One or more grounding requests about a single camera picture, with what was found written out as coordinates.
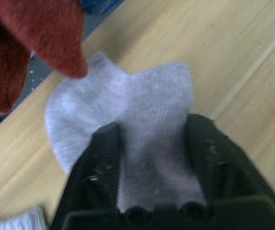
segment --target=wooden surface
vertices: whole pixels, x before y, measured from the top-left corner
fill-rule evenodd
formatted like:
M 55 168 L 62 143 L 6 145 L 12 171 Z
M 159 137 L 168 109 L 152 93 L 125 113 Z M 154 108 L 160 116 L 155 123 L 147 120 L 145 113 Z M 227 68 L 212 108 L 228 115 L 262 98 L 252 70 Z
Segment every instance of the wooden surface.
M 239 143 L 275 189 L 275 0 L 126 0 L 84 43 L 135 72 L 184 61 L 195 107 Z M 42 205 L 66 175 L 45 131 L 53 72 L 0 125 L 0 218 Z

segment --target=knit fabric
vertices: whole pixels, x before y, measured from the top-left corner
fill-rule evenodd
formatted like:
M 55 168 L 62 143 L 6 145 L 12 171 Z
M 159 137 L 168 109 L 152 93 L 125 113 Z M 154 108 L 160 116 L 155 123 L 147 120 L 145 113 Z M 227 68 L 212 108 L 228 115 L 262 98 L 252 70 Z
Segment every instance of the knit fabric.
M 23 88 L 30 51 L 73 78 L 87 75 L 79 0 L 0 0 L 0 114 Z
M 193 103 L 188 66 L 170 64 L 129 74 L 101 53 L 88 64 L 88 77 L 64 80 L 46 109 L 48 137 L 66 173 L 92 134 L 116 121 L 126 143 L 117 201 L 121 211 L 204 203 L 197 177 L 184 159 L 183 128 Z
M 16 217 L 0 221 L 0 230 L 46 230 L 42 210 L 38 207 Z

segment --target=gray sock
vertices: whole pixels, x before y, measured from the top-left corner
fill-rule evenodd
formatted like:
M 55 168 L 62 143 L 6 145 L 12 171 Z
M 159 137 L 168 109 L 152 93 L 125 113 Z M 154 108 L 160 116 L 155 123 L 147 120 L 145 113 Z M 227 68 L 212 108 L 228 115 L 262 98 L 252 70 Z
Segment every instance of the gray sock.
M 38 207 L 16 217 L 0 221 L 0 230 L 46 230 L 42 210 Z
M 170 64 L 128 74 L 105 55 L 88 61 L 88 76 L 65 79 L 46 109 L 49 140 L 66 173 L 101 126 L 119 122 L 126 138 L 118 208 L 204 203 L 198 180 L 185 165 L 183 127 L 192 107 L 188 66 Z

